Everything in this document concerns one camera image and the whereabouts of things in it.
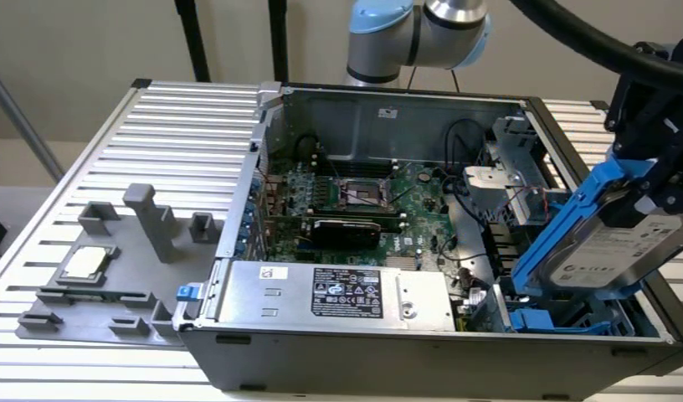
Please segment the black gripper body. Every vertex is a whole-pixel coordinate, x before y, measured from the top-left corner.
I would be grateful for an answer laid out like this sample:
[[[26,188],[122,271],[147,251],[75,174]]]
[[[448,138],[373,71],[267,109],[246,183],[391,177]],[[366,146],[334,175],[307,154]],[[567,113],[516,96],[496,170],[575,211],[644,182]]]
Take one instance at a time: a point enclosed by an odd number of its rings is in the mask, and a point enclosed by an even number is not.
[[[638,42],[627,53],[606,115],[608,157],[683,168],[683,39]]]

